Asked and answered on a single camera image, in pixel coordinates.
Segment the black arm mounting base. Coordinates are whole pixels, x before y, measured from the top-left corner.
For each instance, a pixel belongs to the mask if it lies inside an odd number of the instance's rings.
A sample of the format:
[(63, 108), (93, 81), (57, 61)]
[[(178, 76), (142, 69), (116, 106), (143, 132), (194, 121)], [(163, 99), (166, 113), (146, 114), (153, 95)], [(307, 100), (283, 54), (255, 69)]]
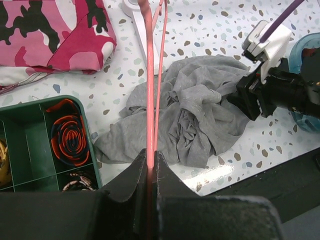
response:
[(320, 149), (282, 164), (209, 196), (260, 196), (277, 209), (283, 223), (320, 205)]

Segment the pink wire hanger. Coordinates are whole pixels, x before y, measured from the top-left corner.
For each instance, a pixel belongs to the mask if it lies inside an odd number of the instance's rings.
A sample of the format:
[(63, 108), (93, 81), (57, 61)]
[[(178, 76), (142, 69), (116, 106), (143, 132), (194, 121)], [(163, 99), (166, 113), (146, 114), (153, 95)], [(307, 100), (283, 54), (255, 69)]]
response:
[[(155, 178), (155, 156), (158, 149), (158, 130), (160, 114), (161, 79), (163, 73), (164, 46), (168, 21), (168, 2), (160, 0), (154, 13), (147, 0), (139, 0), (138, 5), (144, 19), (146, 31), (146, 59), (147, 59), (147, 92), (146, 92), (146, 238), (153, 238), (153, 180)], [(158, 17), (164, 10), (162, 39), (160, 47), (158, 83), (155, 93), (154, 80), (154, 47), (153, 36)]]

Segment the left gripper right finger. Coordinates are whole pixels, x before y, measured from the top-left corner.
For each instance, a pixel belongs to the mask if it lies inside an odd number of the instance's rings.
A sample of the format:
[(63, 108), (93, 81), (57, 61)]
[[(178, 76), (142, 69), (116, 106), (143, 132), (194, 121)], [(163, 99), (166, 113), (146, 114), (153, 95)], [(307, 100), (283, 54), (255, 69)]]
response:
[(159, 240), (283, 240), (269, 200), (251, 195), (199, 196), (155, 155), (156, 237)]

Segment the yellow rolled tie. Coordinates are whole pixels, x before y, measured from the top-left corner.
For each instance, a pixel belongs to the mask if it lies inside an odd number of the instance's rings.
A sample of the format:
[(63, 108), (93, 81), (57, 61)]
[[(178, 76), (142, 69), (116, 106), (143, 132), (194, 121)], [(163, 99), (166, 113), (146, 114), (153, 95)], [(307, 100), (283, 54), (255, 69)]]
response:
[(9, 151), (4, 140), (0, 140), (0, 186), (4, 187), (12, 181)]

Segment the green divided organizer tray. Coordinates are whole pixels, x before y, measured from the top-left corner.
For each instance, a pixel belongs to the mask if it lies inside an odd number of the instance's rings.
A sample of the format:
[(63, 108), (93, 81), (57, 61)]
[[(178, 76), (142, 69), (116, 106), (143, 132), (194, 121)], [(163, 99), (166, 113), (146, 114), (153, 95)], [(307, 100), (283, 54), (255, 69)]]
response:
[[(51, 128), (65, 110), (46, 110), (63, 99), (78, 104), (89, 144), (90, 158), (82, 166), (69, 166), (58, 160), (51, 146)], [(66, 174), (88, 172), (98, 189), (102, 186), (98, 163), (93, 150), (89, 126), (82, 103), (75, 97), (62, 95), (0, 109), (0, 140), (8, 147), (11, 182), (0, 187), (1, 192), (62, 192)]]

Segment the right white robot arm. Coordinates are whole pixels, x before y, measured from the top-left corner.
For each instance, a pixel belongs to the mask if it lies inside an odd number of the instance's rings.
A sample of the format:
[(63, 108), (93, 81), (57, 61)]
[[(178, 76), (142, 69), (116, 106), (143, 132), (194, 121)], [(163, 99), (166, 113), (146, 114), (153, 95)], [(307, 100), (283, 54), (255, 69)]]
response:
[(276, 108), (319, 118), (320, 116), (320, 50), (305, 48), (299, 73), (289, 72), (286, 58), (278, 67), (268, 70), (262, 83), (262, 64), (244, 76), (227, 100), (250, 120), (267, 118)]

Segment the orange black rolled tie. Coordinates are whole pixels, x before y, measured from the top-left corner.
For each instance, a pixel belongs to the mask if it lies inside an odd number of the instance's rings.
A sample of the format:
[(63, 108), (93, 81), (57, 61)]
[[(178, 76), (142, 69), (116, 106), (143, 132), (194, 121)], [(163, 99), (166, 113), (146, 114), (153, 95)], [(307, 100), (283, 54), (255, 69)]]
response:
[(50, 114), (62, 110), (65, 112), (53, 122), (50, 130), (51, 147), (59, 161), (80, 167), (91, 157), (84, 119), (79, 105), (68, 98), (49, 107), (46, 112)]

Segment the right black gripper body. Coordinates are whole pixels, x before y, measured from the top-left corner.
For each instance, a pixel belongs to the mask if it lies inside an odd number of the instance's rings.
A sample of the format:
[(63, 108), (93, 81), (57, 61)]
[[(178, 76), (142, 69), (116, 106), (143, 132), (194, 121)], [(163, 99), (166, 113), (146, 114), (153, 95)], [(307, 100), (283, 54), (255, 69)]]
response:
[(290, 110), (289, 100), (286, 99), (286, 94), (289, 91), (286, 89), (286, 81), (278, 79), (272, 75), (268, 75), (266, 83), (260, 81), (260, 63), (254, 71), (240, 79), (236, 85), (249, 90), (250, 93), (257, 97), (257, 103), (260, 109), (260, 116), (267, 118), (271, 116), (276, 108)]

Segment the pink camouflage garment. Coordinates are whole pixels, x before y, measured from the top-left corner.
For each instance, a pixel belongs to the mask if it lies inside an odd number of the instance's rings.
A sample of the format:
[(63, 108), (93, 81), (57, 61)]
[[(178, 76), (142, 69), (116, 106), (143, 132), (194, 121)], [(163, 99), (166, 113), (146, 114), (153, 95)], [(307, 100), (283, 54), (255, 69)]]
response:
[(0, 91), (63, 72), (94, 74), (117, 39), (101, 0), (3, 0)]

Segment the black white rolled tie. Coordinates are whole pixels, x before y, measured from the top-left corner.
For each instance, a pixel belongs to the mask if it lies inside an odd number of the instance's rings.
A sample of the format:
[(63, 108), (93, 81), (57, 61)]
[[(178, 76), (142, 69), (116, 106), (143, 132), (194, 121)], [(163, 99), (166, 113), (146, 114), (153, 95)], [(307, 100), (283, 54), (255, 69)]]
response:
[(93, 175), (85, 171), (74, 171), (67, 173), (66, 183), (62, 185), (62, 192), (68, 191), (96, 191), (98, 190), (97, 181)]

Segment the white clothes rack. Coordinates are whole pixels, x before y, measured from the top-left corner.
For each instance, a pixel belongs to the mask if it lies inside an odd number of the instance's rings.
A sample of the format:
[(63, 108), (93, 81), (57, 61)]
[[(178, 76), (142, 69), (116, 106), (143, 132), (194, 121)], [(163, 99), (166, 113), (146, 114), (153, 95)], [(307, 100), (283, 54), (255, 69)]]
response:
[[(152, 27), (155, 30), (158, 17), (165, 13), (163, 9), (164, 0), (156, 0), (158, 6), (155, 8), (155, 16), (152, 17)], [(133, 22), (133, 27), (137, 36), (138, 44), (142, 57), (147, 67), (147, 36), (146, 27), (144, 23), (143, 16), (138, 5), (138, 0), (122, 0), (122, 11), (131, 18)], [(153, 63), (154, 63), (154, 74), (159, 74), (159, 64), (160, 64), (160, 50), (157, 49), (155, 44), (155, 39), (153, 38)]]

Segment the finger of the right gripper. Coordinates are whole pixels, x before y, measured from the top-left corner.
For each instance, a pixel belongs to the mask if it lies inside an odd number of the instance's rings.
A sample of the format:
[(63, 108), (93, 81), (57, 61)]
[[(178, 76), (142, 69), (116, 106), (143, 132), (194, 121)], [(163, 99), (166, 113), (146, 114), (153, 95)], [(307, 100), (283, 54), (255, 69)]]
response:
[(227, 100), (239, 108), (250, 120), (255, 121), (260, 116), (258, 98), (245, 87), (236, 87), (236, 92), (230, 94)]

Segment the grey tank top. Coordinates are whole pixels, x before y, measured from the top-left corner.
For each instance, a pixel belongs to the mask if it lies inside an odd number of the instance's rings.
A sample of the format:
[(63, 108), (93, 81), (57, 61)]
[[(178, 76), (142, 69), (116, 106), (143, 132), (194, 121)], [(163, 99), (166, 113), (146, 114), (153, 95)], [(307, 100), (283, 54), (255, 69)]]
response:
[[(210, 156), (229, 150), (249, 119), (227, 97), (248, 74), (240, 61), (222, 55), (175, 61), (155, 82), (160, 101), (157, 147), (169, 164), (205, 168)], [(146, 83), (137, 85), (120, 120), (94, 143), (103, 163), (131, 163), (146, 147)]]

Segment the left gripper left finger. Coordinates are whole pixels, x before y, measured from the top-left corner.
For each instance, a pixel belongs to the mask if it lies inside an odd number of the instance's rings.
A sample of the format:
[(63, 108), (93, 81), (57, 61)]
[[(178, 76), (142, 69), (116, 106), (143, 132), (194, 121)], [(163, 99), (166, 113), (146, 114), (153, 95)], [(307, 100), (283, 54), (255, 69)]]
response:
[(1, 192), (2, 240), (107, 240), (132, 235), (146, 150), (96, 191)]

